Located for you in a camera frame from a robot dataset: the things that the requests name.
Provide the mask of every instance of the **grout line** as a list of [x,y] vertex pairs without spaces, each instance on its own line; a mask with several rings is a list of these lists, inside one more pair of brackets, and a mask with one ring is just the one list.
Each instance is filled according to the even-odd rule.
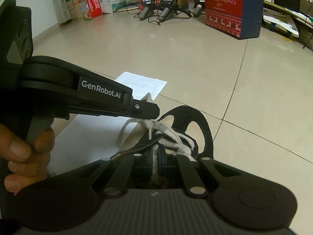
[[[159,94],[159,96],[163,96],[163,97],[165,97],[165,98],[167,98],[167,99],[171,99],[171,100],[173,100],[173,101],[175,101],[175,102],[178,102],[178,103],[180,103],[180,104],[183,104],[183,105],[186,105],[186,106],[190,106],[190,105],[188,105],[188,104],[185,104],[185,103],[183,103],[183,102],[174,100],[174,99],[172,99],[172,98],[170,98],[170,97],[167,97],[167,96],[164,96],[164,95],[161,95],[161,94]],[[214,116],[214,115],[211,115],[211,114],[209,114],[209,113],[206,113],[206,112],[204,112],[204,111],[202,111],[202,110],[199,110],[199,111],[201,111],[201,112],[203,112],[203,113],[205,113],[205,114],[207,114],[207,115],[209,115],[209,116],[211,116],[211,117],[217,118],[218,120],[221,120],[220,118],[218,118],[218,117],[216,117],[216,116]]]
[[223,123],[223,120],[222,120],[221,123],[219,124],[219,128],[218,128],[217,131],[216,131],[216,134],[215,134],[215,136],[214,136],[213,142],[214,142],[214,140],[215,140],[215,138],[216,138],[216,136],[217,136],[217,133],[219,132],[219,129],[221,128],[222,123]]
[[266,140],[266,141],[268,141],[268,142],[271,142],[271,143],[273,143],[274,145],[276,145],[276,146],[278,146],[278,147],[281,147],[281,148],[283,148],[284,150],[287,150],[288,152],[290,152],[290,153],[292,153],[292,154],[294,154],[294,155],[296,155],[296,156],[302,158],[303,160],[306,160],[306,161],[308,161],[309,163],[313,164],[313,162],[309,161],[308,159],[305,159],[304,157],[302,157],[302,156],[300,156],[300,155],[298,155],[298,154],[292,152],[291,150],[286,149],[285,147],[282,147],[282,146],[276,144],[275,142],[272,142],[272,141],[270,141],[270,140],[268,140],[268,139],[266,139],[266,138],[263,138],[262,136],[257,135],[257,134],[255,134],[254,132],[251,132],[251,131],[249,131],[249,130],[246,130],[246,129],[244,129],[244,128],[238,126],[238,125],[235,125],[235,124],[233,124],[233,123],[231,123],[231,122],[228,122],[228,121],[226,121],[226,120],[223,120],[223,121],[226,122],[226,123],[228,123],[228,124],[234,125],[234,126],[240,128],[240,129],[243,129],[243,130],[246,131],[246,132],[250,132],[250,133],[252,133],[253,135],[260,137],[261,139],[264,139],[264,140]]
[[227,110],[228,110],[228,107],[229,107],[229,105],[230,105],[230,101],[231,101],[231,99],[232,99],[232,97],[233,97],[233,94],[234,94],[234,91],[235,91],[235,88],[236,88],[236,85],[237,85],[237,81],[238,81],[238,78],[239,78],[240,70],[241,70],[241,67],[242,67],[242,63],[243,63],[243,61],[244,61],[244,57],[245,57],[245,53],[246,53],[246,49],[247,49],[247,45],[248,45],[248,40],[247,40],[247,43],[246,43],[246,47],[245,47],[245,51],[244,51],[244,55],[242,56],[242,61],[241,61],[241,64],[240,64],[240,68],[239,68],[238,76],[237,76],[237,79],[236,79],[236,83],[235,83],[235,86],[234,86],[234,89],[233,89],[232,95],[230,96],[229,103],[228,103],[228,105],[227,105],[227,108],[226,108],[226,110],[225,110],[225,113],[224,113],[224,116],[223,116],[222,120],[224,120],[224,117],[225,117],[226,112],[227,112]]

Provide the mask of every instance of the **finger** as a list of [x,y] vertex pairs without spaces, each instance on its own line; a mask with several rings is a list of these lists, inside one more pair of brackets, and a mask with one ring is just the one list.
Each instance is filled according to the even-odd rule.
[[0,157],[8,161],[24,162],[30,154],[30,146],[0,124]]
[[36,177],[25,177],[18,174],[10,174],[4,180],[5,188],[12,193],[18,193],[21,189],[30,184],[39,182],[47,178],[47,173],[40,173]]
[[15,174],[23,175],[26,177],[36,177],[40,173],[45,172],[46,166],[50,162],[50,153],[42,155],[32,154],[30,159],[25,163],[9,162],[8,168]]
[[54,131],[49,128],[41,133],[34,142],[34,148],[38,153],[50,152],[54,147]]

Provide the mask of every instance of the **black device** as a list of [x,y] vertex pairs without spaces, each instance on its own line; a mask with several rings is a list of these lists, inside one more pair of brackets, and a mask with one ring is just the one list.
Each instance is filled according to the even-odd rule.
[[[0,27],[0,123],[29,144],[53,118],[67,119],[69,113],[159,115],[156,104],[134,100],[126,86],[60,59],[32,57],[31,11],[15,0],[1,5]],[[110,160],[32,184],[15,197],[4,188],[9,171],[1,159],[1,235],[294,234],[288,228],[297,209],[292,192],[214,160],[201,112],[180,106],[167,115],[174,116],[172,128],[182,133],[197,122],[205,150],[191,162],[159,145],[158,186],[149,182],[152,146],[164,137],[155,131]]]
[[154,10],[156,9],[155,0],[142,0],[141,4],[144,8],[139,13],[138,18],[140,20],[145,20],[154,13]]
[[201,13],[205,10],[205,0],[193,0],[194,1],[194,11],[192,12],[194,17],[199,17]]
[[177,2],[178,0],[162,0],[159,4],[159,9],[162,10],[162,12],[157,17],[157,20],[159,22],[164,22],[171,17],[178,15],[178,11],[185,13],[189,18],[191,18],[191,11],[179,6]]

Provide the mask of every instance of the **silver screw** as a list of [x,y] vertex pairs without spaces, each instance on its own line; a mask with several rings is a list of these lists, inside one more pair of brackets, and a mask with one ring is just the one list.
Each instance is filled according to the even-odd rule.
[[108,188],[105,188],[104,189],[104,192],[107,194],[107,195],[116,195],[118,194],[120,191],[115,188],[115,187],[108,187]]
[[190,188],[190,192],[193,194],[204,194],[205,193],[205,188],[201,186],[194,186]]

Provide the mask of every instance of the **floor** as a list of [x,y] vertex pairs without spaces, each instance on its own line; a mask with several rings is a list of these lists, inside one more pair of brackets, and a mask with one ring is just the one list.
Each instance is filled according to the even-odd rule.
[[115,13],[64,26],[34,52],[112,79],[128,71],[167,81],[161,113],[202,111],[215,159],[289,188],[298,200],[291,229],[312,235],[313,53],[267,29],[237,40],[203,22],[158,26]]

